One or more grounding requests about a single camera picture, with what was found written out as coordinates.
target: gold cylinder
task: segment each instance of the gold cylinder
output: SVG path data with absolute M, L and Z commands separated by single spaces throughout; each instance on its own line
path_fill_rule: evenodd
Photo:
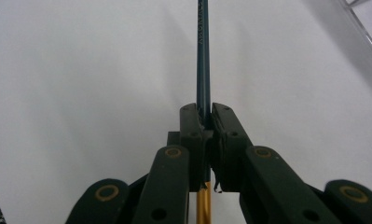
M 197 224 L 212 223 L 211 182 L 206 182 L 207 189 L 197 193 Z

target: white backdrop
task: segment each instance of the white backdrop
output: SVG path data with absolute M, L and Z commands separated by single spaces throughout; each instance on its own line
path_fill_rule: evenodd
M 213 101 L 305 182 L 372 189 L 372 51 L 336 1 L 210 2 Z M 0 1 L 0 205 L 63 223 L 150 169 L 195 102 L 197 1 Z M 236 194 L 214 223 L 244 223 Z M 190 211 L 190 223 L 195 212 Z

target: thin dark rod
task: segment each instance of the thin dark rod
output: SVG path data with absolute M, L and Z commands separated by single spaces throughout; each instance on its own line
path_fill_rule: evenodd
M 208 17 L 208 1 L 198 0 L 197 108 L 205 129 L 211 115 Z

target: metal rod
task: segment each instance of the metal rod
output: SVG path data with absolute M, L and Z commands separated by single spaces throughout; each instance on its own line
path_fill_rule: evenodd
M 203 129 L 211 129 L 208 1 L 198 0 L 197 109 Z M 211 224 L 210 167 L 205 170 L 205 185 L 197 193 L 197 224 Z
M 198 62 L 197 62 L 197 108 L 201 125 L 210 128 L 210 65 L 208 1 L 198 0 Z
M 211 182 L 206 182 L 207 189 L 197 193 L 197 224 L 212 223 Z

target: screw hole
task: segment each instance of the screw hole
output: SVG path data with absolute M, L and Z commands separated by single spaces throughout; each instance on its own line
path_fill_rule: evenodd
M 161 221 L 166 217 L 166 211 L 162 208 L 157 208 L 151 213 L 151 217 L 156 221 Z
M 315 213 L 314 211 L 311 211 L 311 210 L 305 210 L 303 213 L 304 217 L 309 220 L 309 221 L 313 221 L 313 222 L 318 222 L 320 221 L 320 217 L 319 215 L 317 215 L 317 213 Z

